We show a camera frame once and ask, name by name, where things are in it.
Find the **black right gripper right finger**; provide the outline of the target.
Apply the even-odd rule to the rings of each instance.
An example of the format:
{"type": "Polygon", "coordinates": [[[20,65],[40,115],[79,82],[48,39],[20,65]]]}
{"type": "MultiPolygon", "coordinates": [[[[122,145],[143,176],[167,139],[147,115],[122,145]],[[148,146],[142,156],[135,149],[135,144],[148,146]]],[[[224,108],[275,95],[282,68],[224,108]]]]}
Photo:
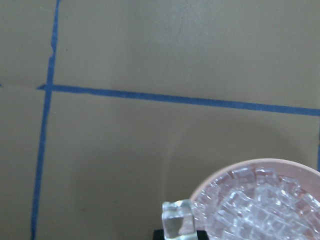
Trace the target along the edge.
{"type": "Polygon", "coordinates": [[[208,234],[205,230],[197,230],[196,233],[198,240],[208,240],[208,234]]]}

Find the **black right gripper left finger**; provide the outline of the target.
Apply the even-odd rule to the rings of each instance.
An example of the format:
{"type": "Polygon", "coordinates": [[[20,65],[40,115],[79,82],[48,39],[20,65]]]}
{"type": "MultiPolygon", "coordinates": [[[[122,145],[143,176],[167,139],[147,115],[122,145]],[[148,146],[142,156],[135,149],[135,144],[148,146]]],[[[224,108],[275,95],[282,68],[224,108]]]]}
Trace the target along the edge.
{"type": "Polygon", "coordinates": [[[165,240],[164,230],[163,229],[155,229],[153,231],[153,240],[165,240]]]}

